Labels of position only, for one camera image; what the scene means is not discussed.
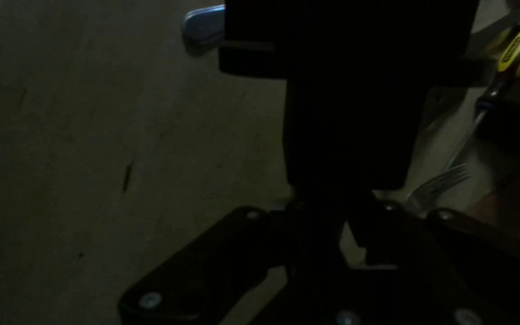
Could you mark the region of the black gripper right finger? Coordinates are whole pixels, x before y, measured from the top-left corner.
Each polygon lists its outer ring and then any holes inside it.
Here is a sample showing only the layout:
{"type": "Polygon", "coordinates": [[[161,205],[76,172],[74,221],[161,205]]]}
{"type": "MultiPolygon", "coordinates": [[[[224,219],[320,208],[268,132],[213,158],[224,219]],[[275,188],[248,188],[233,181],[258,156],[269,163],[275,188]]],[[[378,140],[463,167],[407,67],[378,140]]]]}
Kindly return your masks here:
{"type": "Polygon", "coordinates": [[[286,84],[291,187],[398,190],[477,0],[226,0],[221,71],[286,84]]]}

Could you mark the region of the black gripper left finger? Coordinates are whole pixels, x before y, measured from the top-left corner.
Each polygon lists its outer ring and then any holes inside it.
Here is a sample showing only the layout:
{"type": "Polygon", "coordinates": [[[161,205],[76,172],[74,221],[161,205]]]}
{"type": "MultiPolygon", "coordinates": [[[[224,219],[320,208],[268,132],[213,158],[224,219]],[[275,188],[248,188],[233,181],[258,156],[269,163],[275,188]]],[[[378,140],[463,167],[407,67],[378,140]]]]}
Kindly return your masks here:
{"type": "Polygon", "coordinates": [[[387,207],[365,264],[347,264],[314,212],[239,208],[127,290],[123,325],[219,325],[282,268],[251,325],[520,325],[520,241],[453,210],[387,207]]]}

